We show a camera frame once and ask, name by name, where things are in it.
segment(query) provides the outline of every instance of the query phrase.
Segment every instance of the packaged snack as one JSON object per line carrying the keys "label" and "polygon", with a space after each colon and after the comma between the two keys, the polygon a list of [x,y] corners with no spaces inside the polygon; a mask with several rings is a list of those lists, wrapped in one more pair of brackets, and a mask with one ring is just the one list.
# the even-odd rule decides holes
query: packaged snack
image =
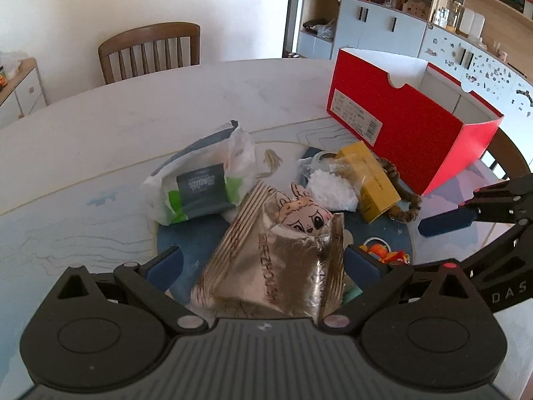
{"label": "packaged snack", "polygon": [[191,302],[259,304],[318,320],[338,308],[343,289],[342,214],[317,205],[301,185],[295,199],[258,184],[193,289]]}
{"label": "packaged snack", "polygon": [[147,215],[169,225],[241,204],[257,174],[255,144],[232,120],[189,145],[142,184]]}
{"label": "packaged snack", "polygon": [[337,160],[344,160],[350,171],[336,174],[350,182],[363,182],[359,210],[369,224],[401,200],[381,164],[362,141],[342,148]]}

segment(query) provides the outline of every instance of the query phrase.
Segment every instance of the white container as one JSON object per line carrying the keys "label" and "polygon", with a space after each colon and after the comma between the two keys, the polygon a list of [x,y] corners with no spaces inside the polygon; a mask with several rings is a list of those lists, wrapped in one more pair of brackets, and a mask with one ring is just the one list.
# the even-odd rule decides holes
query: white container
{"label": "white container", "polygon": [[533,19],[533,3],[526,0],[524,3],[524,16],[527,19]]}
{"label": "white container", "polygon": [[470,27],[470,33],[468,33],[468,40],[476,40],[481,37],[481,31],[485,24],[485,17],[481,13],[474,13],[474,20],[472,21],[472,26]]}
{"label": "white container", "polygon": [[472,23],[474,22],[474,14],[475,12],[473,10],[470,10],[465,7],[463,11],[463,18],[461,19],[461,24],[459,25],[460,32],[465,34],[470,33],[470,28],[472,27]]}

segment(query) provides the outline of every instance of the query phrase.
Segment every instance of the bunny sticker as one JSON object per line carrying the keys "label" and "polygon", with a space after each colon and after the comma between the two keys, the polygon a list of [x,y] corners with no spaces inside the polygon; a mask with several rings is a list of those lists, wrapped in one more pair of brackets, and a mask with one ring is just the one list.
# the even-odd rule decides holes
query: bunny sticker
{"label": "bunny sticker", "polygon": [[293,182],[290,188],[296,197],[293,200],[283,192],[275,193],[279,208],[279,223],[311,236],[318,236],[319,230],[333,217],[333,214],[316,204],[302,185]]}

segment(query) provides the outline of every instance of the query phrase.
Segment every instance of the shelf item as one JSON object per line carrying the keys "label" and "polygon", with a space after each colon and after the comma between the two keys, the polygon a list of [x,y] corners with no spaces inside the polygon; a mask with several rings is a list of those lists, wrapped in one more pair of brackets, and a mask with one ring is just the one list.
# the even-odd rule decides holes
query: shelf item
{"label": "shelf item", "polygon": [[474,20],[472,21],[472,26],[470,27],[470,33],[468,33],[468,38],[471,40],[479,40],[484,24],[485,17],[481,13],[475,12]]}
{"label": "shelf item", "polygon": [[463,10],[463,18],[459,25],[459,31],[465,34],[470,33],[470,28],[472,28],[472,23],[474,22],[475,12],[467,7]]}

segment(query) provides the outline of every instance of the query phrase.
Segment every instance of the yellow box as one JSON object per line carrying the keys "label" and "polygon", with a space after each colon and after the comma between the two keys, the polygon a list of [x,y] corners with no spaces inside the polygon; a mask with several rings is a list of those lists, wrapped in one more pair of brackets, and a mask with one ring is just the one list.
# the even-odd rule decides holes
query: yellow box
{"label": "yellow box", "polygon": [[343,177],[355,186],[363,179],[359,211],[369,224],[401,200],[385,171],[362,141],[342,148],[336,157],[344,158],[350,166],[348,173],[342,173]]}

